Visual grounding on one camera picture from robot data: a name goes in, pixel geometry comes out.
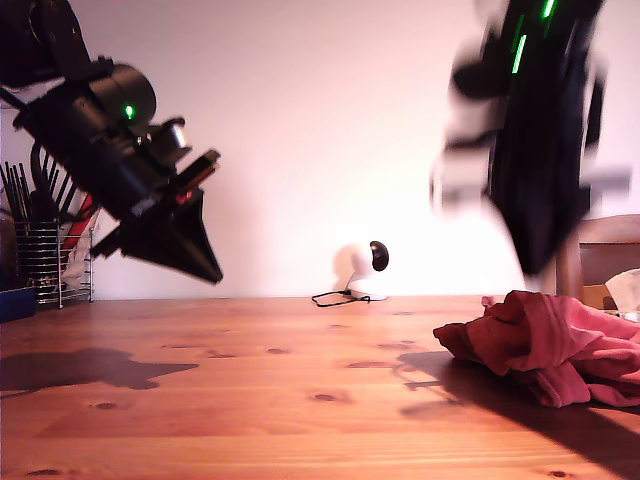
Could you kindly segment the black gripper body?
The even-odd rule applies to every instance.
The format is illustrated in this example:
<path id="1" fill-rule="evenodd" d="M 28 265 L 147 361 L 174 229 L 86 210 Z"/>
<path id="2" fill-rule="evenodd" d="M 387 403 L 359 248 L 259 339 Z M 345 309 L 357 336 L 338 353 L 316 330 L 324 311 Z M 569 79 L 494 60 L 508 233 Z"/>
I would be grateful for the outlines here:
<path id="1" fill-rule="evenodd" d="M 220 154 L 210 149 L 185 170 L 177 172 L 173 165 L 158 163 L 146 151 L 135 153 L 122 165 L 122 188 L 112 200 L 103 201 L 109 213 L 119 219 L 119 226 L 93 247 L 92 254 L 108 257 L 115 251 L 121 252 L 122 223 L 132 225 L 152 209 L 172 201 L 183 203 L 192 190 L 201 189 L 201 183 L 215 172 L 219 159 Z"/>

